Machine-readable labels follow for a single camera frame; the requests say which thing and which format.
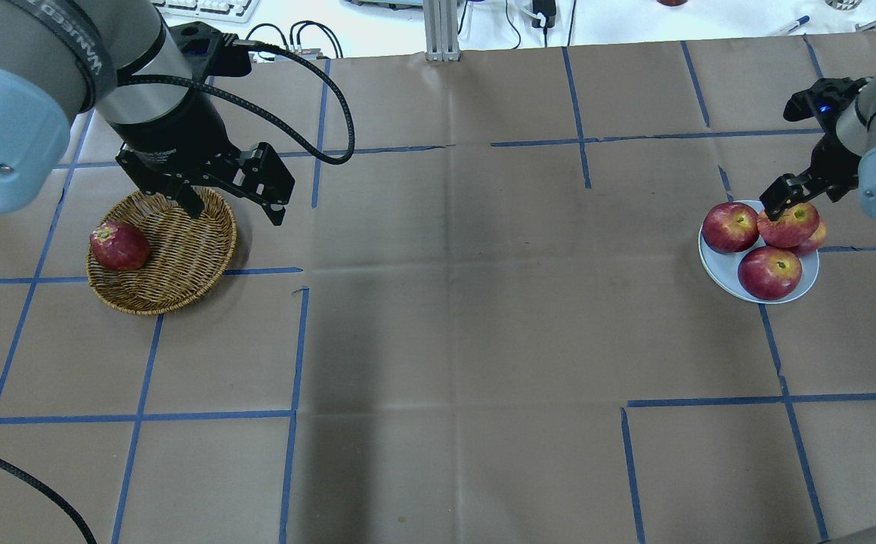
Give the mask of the blue white pen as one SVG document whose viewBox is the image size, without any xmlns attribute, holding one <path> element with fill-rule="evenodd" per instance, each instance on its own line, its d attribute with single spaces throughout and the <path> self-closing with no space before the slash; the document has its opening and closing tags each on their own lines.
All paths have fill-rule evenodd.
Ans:
<svg viewBox="0 0 876 544">
<path fill-rule="evenodd" d="M 789 36 L 791 34 L 795 34 L 801 29 L 807 27 L 810 22 L 809 15 L 800 15 L 796 20 L 792 20 L 790 23 L 787 23 L 780 28 L 776 29 L 776 31 L 772 32 L 772 36 Z"/>
</svg>

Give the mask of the red apple in basket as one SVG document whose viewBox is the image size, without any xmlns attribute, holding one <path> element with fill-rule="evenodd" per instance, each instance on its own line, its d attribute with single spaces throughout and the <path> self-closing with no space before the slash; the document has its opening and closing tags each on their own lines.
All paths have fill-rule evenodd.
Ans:
<svg viewBox="0 0 876 544">
<path fill-rule="evenodd" d="M 150 241 L 140 228 L 122 221 L 105 221 L 89 235 L 90 252 L 103 268 L 137 270 L 151 256 Z"/>
</svg>

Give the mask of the red yellow apple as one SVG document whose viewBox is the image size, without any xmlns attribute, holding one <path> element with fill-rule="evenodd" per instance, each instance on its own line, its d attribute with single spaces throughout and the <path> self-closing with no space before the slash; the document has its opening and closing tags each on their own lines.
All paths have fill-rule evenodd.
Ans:
<svg viewBox="0 0 876 544">
<path fill-rule="evenodd" d="M 807 241 L 820 224 L 820 212 L 807 202 L 790 207 L 776 220 L 769 219 L 766 211 L 760 212 L 757 217 L 759 235 L 765 244 L 783 249 Z"/>
</svg>

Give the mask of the light blue plate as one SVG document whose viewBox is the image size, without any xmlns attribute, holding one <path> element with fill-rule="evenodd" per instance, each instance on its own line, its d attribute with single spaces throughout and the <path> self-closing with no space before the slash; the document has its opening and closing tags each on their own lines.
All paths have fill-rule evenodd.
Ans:
<svg viewBox="0 0 876 544">
<path fill-rule="evenodd" d="M 748 204 L 753 209 L 757 211 L 759 214 L 763 211 L 763 204 L 759 200 L 735 200 L 745 204 Z M 758 247 L 766 246 L 765 241 L 760 237 L 758 241 L 754 245 L 752 245 L 749 250 L 745 250 L 743 252 L 734 252 L 734 254 L 719 254 L 719 252 L 715 252 L 710 250 L 707 247 L 706 243 L 704 243 L 701 238 L 701 226 L 699 230 L 699 255 L 701 259 L 701 265 L 704 266 L 704 269 L 707 271 L 707 275 L 710 276 L 711 279 L 721 289 L 726 290 L 726 292 L 731 293 L 735 297 L 743 299 L 745 301 L 762 303 L 762 304 L 783 304 L 789 301 L 796 300 L 800 298 L 811 286 L 814 285 L 815 279 L 820 272 L 820 255 L 819 250 L 815 252 L 815 254 L 808 255 L 807 257 L 800 258 L 803 262 L 803 279 L 800 281 L 800 285 L 787 297 L 777 301 L 762 301 L 758 298 L 755 298 L 748 294 L 742 287 L 739 285 L 739 281 L 737 279 L 737 268 L 738 263 L 741 259 L 751 250 L 754 250 Z"/>
</svg>

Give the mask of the aluminium frame post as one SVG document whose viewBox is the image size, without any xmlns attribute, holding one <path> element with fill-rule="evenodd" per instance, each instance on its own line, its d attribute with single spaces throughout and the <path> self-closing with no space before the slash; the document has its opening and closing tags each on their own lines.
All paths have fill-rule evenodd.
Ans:
<svg viewBox="0 0 876 544">
<path fill-rule="evenodd" d="M 459 61 L 457 1 L 425 0 L 425 58 L 431 62 Z"/>
</svg>

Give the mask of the black power adapter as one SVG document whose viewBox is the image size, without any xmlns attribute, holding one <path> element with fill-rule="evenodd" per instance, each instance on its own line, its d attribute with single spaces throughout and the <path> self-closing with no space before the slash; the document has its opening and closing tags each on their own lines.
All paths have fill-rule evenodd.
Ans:
<svg viewBox="0 0 876 544">
<path fill-rule="evenodd" d="M 531 1 L 532 27 L 538 29 L 551 29 L 556 23 L 555 0 L 532 0 Z"/>
</svg>

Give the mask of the red apple on plate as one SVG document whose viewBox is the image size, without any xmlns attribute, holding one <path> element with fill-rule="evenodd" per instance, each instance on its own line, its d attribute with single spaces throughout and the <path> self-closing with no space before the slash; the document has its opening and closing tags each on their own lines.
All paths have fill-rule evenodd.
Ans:
<svg viewBox="0 0 876 544">
<path fill-rule="evenodd" d="M 815 254 L 821 245 L 824 244 L 825 238 L 827 238 L 828 228 L 827 221 L 821 220 L 818 224 L 818 227 L 815 231 L 805 239 L 803 242 L 790 248 L 790 251 L 793 252 L 798 258 L 807 257 L 808 255 Z"/>
<path fill-rule="evenodd" d="M 749 250 L 760 238 L 758 213 L 748 204 L 728 201 L 710 208 L 703 224 L 701 238 L 710 250 L 719 254 L 734 254 Z"/>
<path fill-rule="evenodd" d="M 791 251 L 761 246 L 738 263 L 739 285 L 762 301 L 777 301 L 790 295 L 803 279 L 803 262 Z"/>
</svg>

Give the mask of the woven wicker basket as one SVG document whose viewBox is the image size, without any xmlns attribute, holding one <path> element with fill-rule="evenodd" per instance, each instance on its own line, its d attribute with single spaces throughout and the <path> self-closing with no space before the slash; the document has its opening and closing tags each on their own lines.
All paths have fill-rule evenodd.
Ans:
<svg viewBox="0 0 876 544">
<path fill-rule="evenodd" d="M 197 188 L 202 213 L 192 219 L 162 195 L 140 190 L 121 199 L 103 217 L 140 228 L 150 241 L 145 265 L 132 271 L 102 268 L 86 255 L 86 278 L 106 305 L 127 314 L 165 314 L 209 292 L 229 266 L 237 247 L 237 222 L 230 203 L 210 188 Z"/>
</svg>

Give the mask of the white keyboard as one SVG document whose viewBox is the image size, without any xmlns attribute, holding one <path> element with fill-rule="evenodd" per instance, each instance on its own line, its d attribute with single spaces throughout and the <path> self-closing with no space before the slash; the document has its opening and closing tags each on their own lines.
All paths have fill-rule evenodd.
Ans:
<svg viewBox="0 0 876 544">
<path fill-rule="evenodd" d="M 161 14 L 245 23 L 251 20 L 262 1 L 150 1 Z"/>
</svg>

